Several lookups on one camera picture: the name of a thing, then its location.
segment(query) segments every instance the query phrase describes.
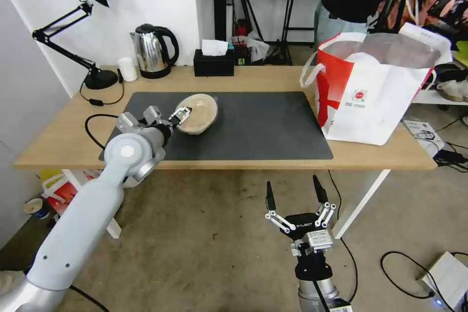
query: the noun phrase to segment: shoe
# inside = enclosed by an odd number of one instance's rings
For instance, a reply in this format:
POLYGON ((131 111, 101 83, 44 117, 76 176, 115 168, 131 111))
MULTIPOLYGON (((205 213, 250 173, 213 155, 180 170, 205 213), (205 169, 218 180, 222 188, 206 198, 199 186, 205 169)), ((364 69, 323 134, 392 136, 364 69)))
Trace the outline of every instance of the shoe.
POLYGON ((458 90, 463 96, 463 101, 468 102, 468 80, 458 83, 458 90))
POLYGON ((462 83, 463 82, 457 83, 456 80, 450 80, 445 83, 440 83, 437 85, 437 91, 442 97, 446 98, 447 100, 463 102, 463 94, 460 89, 460 84, 462 83))

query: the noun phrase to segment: wooden table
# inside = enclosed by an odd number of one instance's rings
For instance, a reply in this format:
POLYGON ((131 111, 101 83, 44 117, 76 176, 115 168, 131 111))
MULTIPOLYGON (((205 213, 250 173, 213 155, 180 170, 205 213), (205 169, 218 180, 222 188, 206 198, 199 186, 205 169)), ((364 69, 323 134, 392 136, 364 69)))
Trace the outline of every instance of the wooden table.
MULTIPOLYGON (((92 114, 119 114, 134 92, 277 92, 300 91, 301 67, 294 66, 249 66, 236 67, 234 77, 194 77, 193 67, 174 67, 167 77, 155 80, 139 78, 125 83, 123 99, 104 107, 90 105, 76 94, 55 119, 37 136, 20 155, 15 166, 18 169, 62 168, 75 187, 80 188, 86 178, 77 170, 99 169, 101 149, 95 145, 84 130, 85 119, 92 114)), ((87 98, 99 98, 104 102, 116 100, 121 86, 114 85, 103 91, 83 89, 87 98)), ((313 106, 313 91, 306 91, 313 106)), ((89 123, 93 135, 105 143, 114 127, 115 119, 98 117, 89 123)), ((318 170, 354 169, 378 170, 372 172, 356 201, 348 206, 333 228, 340 238, 352 221, 372 197, 391 169, 430 170, 434 161, 420 147, 417 140, 399 125, 384 146, 329 141, 333 153, 331 160, 229 160, 229 161, 163 161, 159 169, 275 169, 318 170)), ((118 237, 120 227, 111 223, 108 228, 113 237, 118 237)))

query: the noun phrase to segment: concrete floor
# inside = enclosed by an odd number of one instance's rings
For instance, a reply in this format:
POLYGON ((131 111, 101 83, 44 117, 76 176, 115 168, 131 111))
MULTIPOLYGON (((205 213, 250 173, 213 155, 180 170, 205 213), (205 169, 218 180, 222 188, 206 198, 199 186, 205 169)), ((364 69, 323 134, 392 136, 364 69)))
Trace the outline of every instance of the concrete floor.
MULTIPOLYGON (((440 128, 467 110, 412 105, 407 117, 440 128)), ((440 132, 468 145, 458 122, 440 132)), ((315 172, 338 202, 327 172, 315 172)), ((105 235, 75 285, 112 312, 298 312, 295 259, 289 240, 264 219, 266 181, 281 215, 314 211, 312 171, 155 171, 126 191, 116 218, 119 240, 105 235)), ((365 172, 333 171, 343 206, 365 172)), ((381 255, 400 250, 424 265, 443 251, 468 252, 468 176, 450 168, 391 172, 346 232, 359 269, 354 311, 430 311, 430 303, 399 292, 379 267, 381 255)), ((31 260, 45 231, 30 221, 0 251, 0 269, 31 260)), ((355 284, 351 259, 340 241, 327 253, 345 299, 355 284)), ((420 271, 402 258, 386 264, 406 289, 422 293, 420 271)), ((59 311, 98 311, 69 291, 59 311)))

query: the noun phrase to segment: power strip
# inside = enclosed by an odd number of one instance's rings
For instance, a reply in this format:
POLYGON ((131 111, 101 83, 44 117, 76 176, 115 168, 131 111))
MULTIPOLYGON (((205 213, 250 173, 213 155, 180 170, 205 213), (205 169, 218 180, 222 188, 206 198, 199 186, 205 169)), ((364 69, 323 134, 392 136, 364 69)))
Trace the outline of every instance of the power strip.
MULTIPOLYGON (((468 267, 457 260, 451 253, 445 252, 429 268, 429 272, 434 277, 444 299, 453 310, 457 311, 462 303, 462 298, 468 291, 468 267)), ((426 291, 434 292, 435 296, 433 299, 436 306, 449 311, 440 298, 429 274, 425 274, 419 282, 426 291)))

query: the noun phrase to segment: lamp base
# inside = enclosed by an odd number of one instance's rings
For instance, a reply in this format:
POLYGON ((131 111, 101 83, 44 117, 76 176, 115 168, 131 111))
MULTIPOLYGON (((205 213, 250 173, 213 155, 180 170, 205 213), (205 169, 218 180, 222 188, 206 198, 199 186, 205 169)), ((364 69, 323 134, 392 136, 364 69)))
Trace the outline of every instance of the lamp base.
POLYGON ((98 90, 113 86, 118 82, 118 77, 115 72, 108 70, 91 70, 84 80, 84 84, 88 89, 98 90))

